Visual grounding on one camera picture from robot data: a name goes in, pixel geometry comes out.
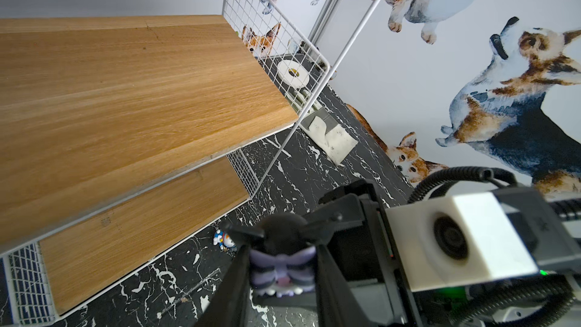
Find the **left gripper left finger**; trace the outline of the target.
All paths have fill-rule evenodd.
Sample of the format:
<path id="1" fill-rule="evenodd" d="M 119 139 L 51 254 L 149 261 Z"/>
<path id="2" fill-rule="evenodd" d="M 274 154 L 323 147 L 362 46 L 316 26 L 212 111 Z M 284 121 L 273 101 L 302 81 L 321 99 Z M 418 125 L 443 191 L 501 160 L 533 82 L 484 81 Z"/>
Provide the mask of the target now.
<path id="1" fill-rule="evenodd" d="M 195 327 L 247 326 L 250 292 L 250 247 L 243 245 Z"/>

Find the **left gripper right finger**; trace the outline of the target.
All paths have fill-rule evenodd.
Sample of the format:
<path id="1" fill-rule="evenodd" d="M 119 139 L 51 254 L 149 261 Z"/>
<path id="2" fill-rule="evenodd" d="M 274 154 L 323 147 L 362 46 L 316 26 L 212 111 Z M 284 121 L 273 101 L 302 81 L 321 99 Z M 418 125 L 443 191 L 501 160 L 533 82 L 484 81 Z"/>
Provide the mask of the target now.
<path id="1" fill-rule="evenodd" d="M 319 326 L 376 326 L 351 292 L 325 245 L 316 246 L 316 304 Z"/>

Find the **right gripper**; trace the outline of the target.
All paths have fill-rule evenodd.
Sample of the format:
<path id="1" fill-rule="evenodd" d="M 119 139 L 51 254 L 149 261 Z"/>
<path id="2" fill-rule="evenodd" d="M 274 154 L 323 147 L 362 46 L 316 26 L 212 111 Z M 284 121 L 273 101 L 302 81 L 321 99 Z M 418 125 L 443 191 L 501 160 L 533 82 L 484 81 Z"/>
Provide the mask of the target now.
<path id="1" fill-rule="evenodd" d="M 324 242 L 351 292 L 376 326 L 420 326 L 375 183 L 357 180 L 328 192 L 313 221 L 341 213 L 331 240 Z"/>

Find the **black purple kuromi figure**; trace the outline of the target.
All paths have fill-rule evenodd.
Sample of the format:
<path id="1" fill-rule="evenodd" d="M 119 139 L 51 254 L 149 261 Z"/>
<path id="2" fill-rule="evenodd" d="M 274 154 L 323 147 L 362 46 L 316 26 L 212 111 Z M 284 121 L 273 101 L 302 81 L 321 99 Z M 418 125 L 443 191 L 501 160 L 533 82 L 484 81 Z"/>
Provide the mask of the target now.
<path id="1" fill-rule="evenodd" d="M 341 213 L 308 221 L 296 213 L 274 213 L 256 226 L 223 222 L 235 245 L 248 246 L 249 283 L 260 298 L 292 298 L 316 291 L 317 247 L 331 240 Z"/>

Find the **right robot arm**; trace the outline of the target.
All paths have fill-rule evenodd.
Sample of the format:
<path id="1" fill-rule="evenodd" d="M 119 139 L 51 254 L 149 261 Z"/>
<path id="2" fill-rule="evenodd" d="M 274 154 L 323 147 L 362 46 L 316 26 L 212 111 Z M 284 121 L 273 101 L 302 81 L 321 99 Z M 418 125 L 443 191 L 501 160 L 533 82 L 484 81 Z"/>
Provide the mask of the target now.
<path id="1" fill-rule="evenodd" d="M 346 249 L 335 257 L 356 268 L 356 228 L 369 230 L 375 256 L 393 266 L 387 325 L 421 323 L 414 293 L 500 282 L 447 313 L 450 325 L 483 319 L 522 301 L 540 301 L 515 326 L 549 326 L 579 299 L 580 241 L 564 223 L 578 220 L 577 198 L 546 201 L 500 168 L 453 167 L 421 181 L 407 205 L 379 209 L 373 184 L 359 180 L 326 195 L 310 221 L 336 223 Z"/>

